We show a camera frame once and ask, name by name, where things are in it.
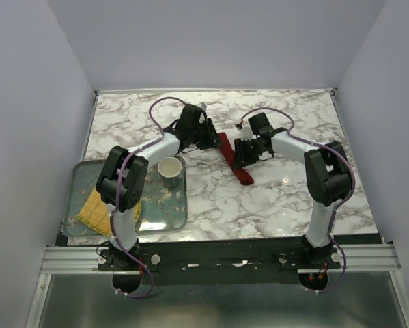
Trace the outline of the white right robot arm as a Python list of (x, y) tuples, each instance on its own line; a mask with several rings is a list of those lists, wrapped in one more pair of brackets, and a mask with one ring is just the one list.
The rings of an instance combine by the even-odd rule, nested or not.
[(264, 153), (280, 154), (305, 166), (308, 192), (313, 199), (310, 224), (302, 238), (300, 261), (316, 267), (333, 252), (333, 227), (337, 210), (355, 190), (354, 172), (339, 142), (328, 144), (309, 141), (289, 128), (274, 128), (265, 113), (258, 113), (236, 125), (241, 137), (234, 140), (234, 169), (261, 160)]

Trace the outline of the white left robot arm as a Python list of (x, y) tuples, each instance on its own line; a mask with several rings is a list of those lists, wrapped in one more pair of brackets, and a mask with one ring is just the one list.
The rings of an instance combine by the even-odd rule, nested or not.
[(143, 195), (149, 168), (194, 146), (198, 150), (215, 149), (222, 145), (205, 105), (184, 103), (180, 117), (160, 130), (160, 136), (132, 148), (113, 147), (96, 183), (96, 191), (109, 215), (116, 248), (113, 261), (123, 270), (141, 261), (132, 248), (137, 245), (134, 209)]

